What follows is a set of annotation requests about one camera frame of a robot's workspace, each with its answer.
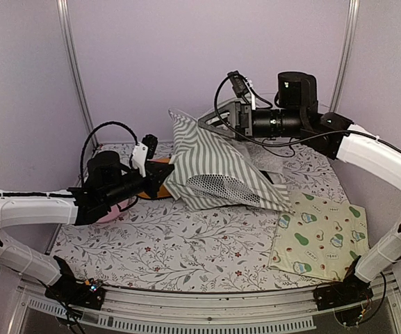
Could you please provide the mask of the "striped fabric pet tent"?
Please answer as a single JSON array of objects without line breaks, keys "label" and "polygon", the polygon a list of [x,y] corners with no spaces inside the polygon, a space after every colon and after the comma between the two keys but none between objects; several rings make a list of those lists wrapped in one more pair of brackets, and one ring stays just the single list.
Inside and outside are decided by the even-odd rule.
[{"label": "striped fabric pet tent", "polygon": [[267,178],[249,158],[222,136],[202,129],[197,120],[169,109],[173,124],[170,164],[164,181],[176,200],[191,210],[247,205],[278,212],[292,210],[286,185]]}]

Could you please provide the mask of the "avocado print cushion mat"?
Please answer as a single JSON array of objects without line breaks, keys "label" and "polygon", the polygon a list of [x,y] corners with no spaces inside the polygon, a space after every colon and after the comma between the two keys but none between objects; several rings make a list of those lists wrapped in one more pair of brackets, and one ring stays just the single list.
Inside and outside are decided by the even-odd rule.
[{"label": "avocado print cushion mat", "polygon": [[293,191],[291,212],[282,212],[269,267],[321,280],[342,281],[368,249],[366,211],[345,202]]}]

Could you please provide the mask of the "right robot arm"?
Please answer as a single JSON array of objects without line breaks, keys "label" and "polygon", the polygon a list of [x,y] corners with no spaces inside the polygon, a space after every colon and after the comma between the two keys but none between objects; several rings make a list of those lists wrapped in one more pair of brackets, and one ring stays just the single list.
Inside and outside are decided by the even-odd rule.
[{"label": "right robot arm", "polygon": [[[273,102],[261,108],[263,98],[240,72],[227,74],[220,83],[231,83],[237,101],[218,105],[201,117],[200,127],[238,141],[262,144],[264,138],[291,138],[333,160],[359,167],[401,191],[401,149],[367,132],[337,113],[319,113],[316,78],[303,72],[277,76]],[[363,294],[364,285],[401,260],[401,219],[364,255],[353,260],[337,289],[342,303]]]}]

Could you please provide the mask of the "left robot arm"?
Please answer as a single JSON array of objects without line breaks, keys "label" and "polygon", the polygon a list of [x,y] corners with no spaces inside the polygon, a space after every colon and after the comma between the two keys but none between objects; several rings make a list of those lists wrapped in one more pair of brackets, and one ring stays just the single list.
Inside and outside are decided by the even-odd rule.
[{"label": "left robot arm", "polygon": [[98,223],[121,204],[146,193],[158,195],[165,179],[173,172],[169,163],[152,161],[145,153],[134,152],[124,165],[114,151],[103,151],[87,162],[87,178],[80,186],[52,192],[0,190],[0,265],[53,286],[67,302],[81,296],[81,287],[65,260],[33,250],[4,232],[16,225]]}]

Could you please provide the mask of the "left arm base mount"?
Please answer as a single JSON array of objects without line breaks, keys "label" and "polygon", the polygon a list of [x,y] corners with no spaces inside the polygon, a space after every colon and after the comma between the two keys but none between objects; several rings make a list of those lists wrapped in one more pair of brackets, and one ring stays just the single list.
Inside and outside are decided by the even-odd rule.
[{"label": "left arm base mount", "polygon": [[94,278],[77,279],[64,259],[58,256],[53,259],[58,263],[61,277],[53,285],[47,285],[44,295],[65,305],[101,310],[106,295],[103,282]]}]

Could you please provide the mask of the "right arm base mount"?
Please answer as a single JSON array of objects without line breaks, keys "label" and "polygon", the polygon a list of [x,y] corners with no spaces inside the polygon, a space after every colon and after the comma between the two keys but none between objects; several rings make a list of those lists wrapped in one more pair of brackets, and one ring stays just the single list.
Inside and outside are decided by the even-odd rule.
[{"label": "right arm base mount", "polygon": [[337,322],[351,328],[367,322],[366,313],[370,307],[373,291],[370,283],[355,276],[360,256],[353,261],[342,281],[318,285],[313,291],[313,300],[319,311],[342,308],[334,313]]}]

